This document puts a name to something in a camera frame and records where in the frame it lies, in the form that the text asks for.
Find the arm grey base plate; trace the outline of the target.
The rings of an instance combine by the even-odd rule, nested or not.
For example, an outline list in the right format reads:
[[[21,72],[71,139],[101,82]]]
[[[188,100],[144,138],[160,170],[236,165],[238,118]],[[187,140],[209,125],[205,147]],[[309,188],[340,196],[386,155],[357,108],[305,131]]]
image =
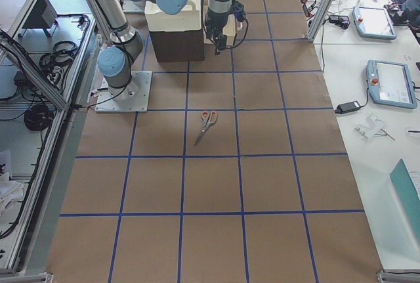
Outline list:
[[[132,71],[132,79],[127,88],[119,91],[111,88],[98,94],[99,104],[94,106],[98,113],[147,112],[152,84],[152,71]]]

